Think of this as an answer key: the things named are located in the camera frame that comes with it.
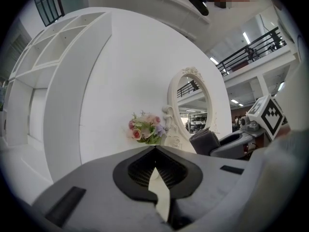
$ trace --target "flower bouquet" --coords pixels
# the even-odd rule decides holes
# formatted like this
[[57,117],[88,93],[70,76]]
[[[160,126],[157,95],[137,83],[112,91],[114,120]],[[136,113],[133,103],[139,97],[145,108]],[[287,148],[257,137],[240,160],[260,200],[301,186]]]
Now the flower bouquet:
[[141,112],[141,116],[137,117],[133,113],[133,119],[129,122],[127,131],[128,138],[133,138],[139,143],[148,145],[159,144],[167,131],[160,125],[161,119],[158,116]]

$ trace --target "black metal railing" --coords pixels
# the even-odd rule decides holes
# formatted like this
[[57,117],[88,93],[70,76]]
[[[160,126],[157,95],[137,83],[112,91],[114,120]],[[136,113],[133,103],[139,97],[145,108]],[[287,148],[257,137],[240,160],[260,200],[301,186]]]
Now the black metal railing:
[[199,85],[197,82],[192,80],[191,82],[187,83],[186,85],[182,86],[180,89],[177,90],[177,98],[184,96],[185,94],[190,93],[191,91],[196,91],[199,89]]
[[218,63],[217,68],[222,76],[228,75],[285,45],[276,27]]
[[61,0],[34,0],[34,2],[46,27],[64,16]]

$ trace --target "white mirror frame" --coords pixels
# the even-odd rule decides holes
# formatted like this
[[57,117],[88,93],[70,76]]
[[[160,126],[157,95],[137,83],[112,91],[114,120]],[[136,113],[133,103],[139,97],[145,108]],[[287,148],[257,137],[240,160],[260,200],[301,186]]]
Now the white mirror frame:
[[205,128],[212,126],[212,105],[209,93],[206,89],[203,77],[198,72],[195,67],[187,67],[180,72],[178,72],[169,85],[168,91],[168,106],[163,107],[163,112],[166,113],[164,119],[166,120],[166,127],[169,128],[166,136],[162,139],[161,144],[166,146],[171,146],[174,148],[182,149],[185,151],[195,153],[189,138],[191,134],[183,126],[183,122],[180,118],[179,108],[178,108],[178,99],[177,99],[177,90],[178,84],[182,77],[190,77],[197,82],[200,89],[202,89],[205,100],[207,104],[207,121]]

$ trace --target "white curved wall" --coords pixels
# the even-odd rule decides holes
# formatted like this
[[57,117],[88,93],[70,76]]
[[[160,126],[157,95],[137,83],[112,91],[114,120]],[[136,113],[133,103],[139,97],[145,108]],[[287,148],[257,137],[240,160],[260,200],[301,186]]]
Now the white curved wall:
[[112,37],[89,77],[80,120],[82,163],[143,146],[126,138],[133,112],[163,117],[174,75],[196,67],[210,93],[219,138],[231,133],[223,79],[208,57],[170,27],[141,14],[112,8],[86,8],[70,14],[112,11]]

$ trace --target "ceiling light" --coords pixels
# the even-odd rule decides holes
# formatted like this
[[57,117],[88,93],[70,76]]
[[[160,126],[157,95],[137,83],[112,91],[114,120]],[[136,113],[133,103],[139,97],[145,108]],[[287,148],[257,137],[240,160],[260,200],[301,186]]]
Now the ceiling light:
[[278,91],[280,91],[280,89],[282,89],[283,84],[284,84],[284,82],[282,82],[282,83],[280,84]]
[[245,37],[245,39],[246,39],[246,41],[247,41],[247,44],[250,44],[250,40],[249,40],[249,38],[248,38],[246,32],[244,32],[242,35]]
[[213,57],[211,57],[210,60],[211,60],[212,62],[214,62],[215,65],[218,64],[217,60],[215,60]]

